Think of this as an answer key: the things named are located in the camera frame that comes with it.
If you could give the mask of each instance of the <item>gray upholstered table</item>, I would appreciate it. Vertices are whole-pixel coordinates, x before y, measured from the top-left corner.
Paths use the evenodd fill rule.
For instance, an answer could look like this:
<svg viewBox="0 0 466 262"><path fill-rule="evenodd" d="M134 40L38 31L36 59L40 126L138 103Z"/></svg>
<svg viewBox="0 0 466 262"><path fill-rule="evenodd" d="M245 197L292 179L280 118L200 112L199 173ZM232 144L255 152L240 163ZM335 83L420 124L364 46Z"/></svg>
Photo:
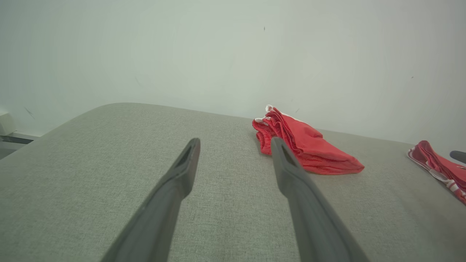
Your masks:
<svg viewBox="0 0 466 262"><path fill-rule="evenodd" d="M0 161L0 261L98 261L189 139L201 139L170 261L299 261L287 199L251 119L117 103ZM360 174L310 174L373 261L464 261L466 207L412 145L322 131Z"/></svg>

